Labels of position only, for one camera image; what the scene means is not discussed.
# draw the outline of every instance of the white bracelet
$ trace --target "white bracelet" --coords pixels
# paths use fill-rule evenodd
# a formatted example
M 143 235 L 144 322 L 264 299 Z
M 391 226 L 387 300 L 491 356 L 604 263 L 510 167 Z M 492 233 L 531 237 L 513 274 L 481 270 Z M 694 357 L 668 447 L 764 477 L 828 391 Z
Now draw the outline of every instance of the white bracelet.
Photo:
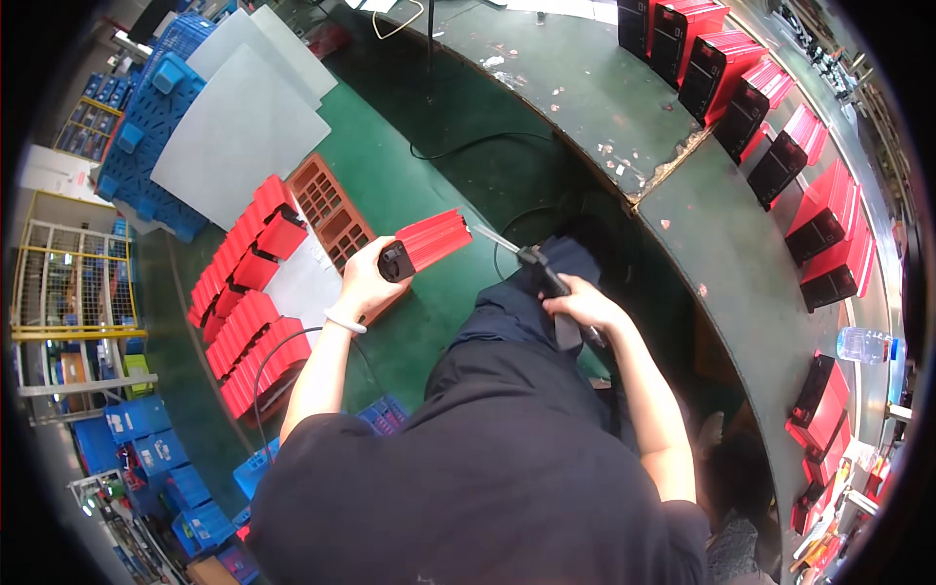
M 335 315 L 331 313 L 331 309 L 326 309 L 325 311 L 322 311 L 322 313 L 325 315 L 325 318 L 327 320 L 331 321 L 335 325 L 341 325 L 345 329 L 349 331 L 353 331 L 355 333 L 367 333 L 366 327 L 364 327 L 360 323 L 355 323 L 353 321 L 345 321 L 344 319 L 335 317 Z

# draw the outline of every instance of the dark pants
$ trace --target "dark pants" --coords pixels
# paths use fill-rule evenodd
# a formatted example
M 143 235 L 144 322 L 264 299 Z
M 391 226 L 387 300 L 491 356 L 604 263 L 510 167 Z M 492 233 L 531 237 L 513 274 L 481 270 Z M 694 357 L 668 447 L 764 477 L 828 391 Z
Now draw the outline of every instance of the dark pants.
M 540 252 L 549 259 L 549 266 L 556 272 L 575 274 L 598 286 L 601 270 L 589 252 L 572 238 L 551 237 L 540 247 Z M 456 334 L 452 345 L 469 341 L 509 341 L 527 344 L 542 344 L 569 359 L 560 360 L 574 368 L 587 391 L 581 393 L 586 408 L 593 410 L 605 431 L 620 437 L 636 454 L 636 437 L 627 413 L 625 400 L 618 400 L 618 390 L 600 390 L 604 396 L 592 389 L 588 378 L 576 365 L 575 359 L 582 345 L 561 352 L 556 344 L 556 330 L 552 319 L 543 310 L 537 298 L 532 271 L 523 267 L 502 283 L 489 286 L 478 293 L 475 311 L 469 315 Z

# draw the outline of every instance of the worker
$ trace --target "worker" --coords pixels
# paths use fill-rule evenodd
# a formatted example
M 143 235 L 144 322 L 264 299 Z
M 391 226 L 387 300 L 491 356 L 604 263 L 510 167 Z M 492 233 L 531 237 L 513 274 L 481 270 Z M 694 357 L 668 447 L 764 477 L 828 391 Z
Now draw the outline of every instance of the worker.
M 393 238 L 350 258 L 251 504 L 247 544 L 272 583 L 703 582 L 709 521 L 680 408 L 630 316 L 595 287 L 584 239 L 540 248 L 571 295 L 541 300 L 527 269 L 478 294 L 425 403 L 390 436 L 341 414 L 349 326 L 409 281 L 377 271 Z M 580 347 L 556 345 L 556 314 L 609 341 L 635 445 L 608 432 Z

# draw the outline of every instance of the curved workbench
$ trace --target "curved workbench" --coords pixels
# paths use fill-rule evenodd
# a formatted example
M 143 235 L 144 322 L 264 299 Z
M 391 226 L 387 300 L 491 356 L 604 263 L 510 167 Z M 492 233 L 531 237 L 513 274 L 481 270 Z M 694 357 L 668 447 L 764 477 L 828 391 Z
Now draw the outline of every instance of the curved workbench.
M 398 2 L 381 15 L 389 21 L 379 23 L 382 33 L 417 12 L 414 4 Z M 427 15 L 417 17 L 406 30 L 424 37 Z M 879 249 L 868 295 L 809 314 L 799 291 L 800 275 L 783 241 L 792 213 L 782 208 L 764 213 L 743 169 L 708 129 L 700 129 L 677 93 L 649 66 L 618 47 L 615 25 L 555 14 L 537 22 L 532 12 L 497 9 L 476 0 L 439 0 L 432 36 L 511 90 L 591 161 L 594 172 L 622 194 L 624 207 L 640 219 L 695 292 L 738 371 L 764 438 L 784 530 L 783 580 L 787 581 L 790 574 L 785 566 L 797 540 L 788 522 L 792 504 L 807 481 L 801 466 L 803 449 L 783 423 L 812 354 L 820 349 L 834 356 L 836 332 L 843 325 L 899 331 L 893 263 L 882 260 L 890 258 L 894 243 L 889 232 L 882 233 L 882 218 L 876 216 L 882 206 L 864 205 Z M 767 121 L 781 128 L 804 100 L 813 104 L 812 96 L 804 95 L 798 85 Z M 829 109 L 824 114 L 828 119 Z M 826 144 L 820 161 L 807 167 L 783 197 L 798 201 L 807 183 L 839 155 L 853 173 L 855 167 L 870 171 L 860 147 L 857 152 L 854 144 L 843 149 L 842 131 L 836 132 L 838 140 Z M 880 199 L 877 185 L 868 183 L 873 182 L 872 175 L 856 176 L 866 185 L 866 197 L 871 191 Z M 890 294 L 885 276 L 891 283 Z M 852 389 L 856 436 L 877 445 L 887 368 L 843 362 L 842 369 Z

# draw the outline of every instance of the white paper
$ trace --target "white paper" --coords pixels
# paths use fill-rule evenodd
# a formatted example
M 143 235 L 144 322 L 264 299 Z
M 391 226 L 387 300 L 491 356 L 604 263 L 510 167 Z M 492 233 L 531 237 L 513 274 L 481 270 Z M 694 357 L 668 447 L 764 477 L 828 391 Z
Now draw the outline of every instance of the white paper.
M 510 0 L 507 9 L 564 14 L 594 20 L 592 0 Z
M 594 9 L 594 19 L 607 24 L 618 24 L 618 5 L 605 4 L 604 2 L 592 2 Z
M 367 0 L 360 9 L 370 12 L 383 12 L 386 14 L 397 2 L 398 0 Z
M 302 80 L 299 71 L 289 64 L 260 28 L 250 20 L 243 8 L 222 22 L 185 62 L 202 79 L 209 81 L 240 45 L 250 47 L 260 59 L 276 70 L 313 110 L 318 110 L 322 105 L 318 96 Z M 230 99 L 241 101 L 237 95 L 231 95 Z
M 331 128 L 241 46 L 192 103 L 150 178 L 224 230 L 272 174 L 285 179 Z
M 338 81 L 309 48 L 296 37 L 286 23 L 276 16 L 272 8 L 263 5 L 250 16 L 260 32 L 272 43 L 286 61 L 299 73 L 300 78 L 318 99 L 331 91 Z

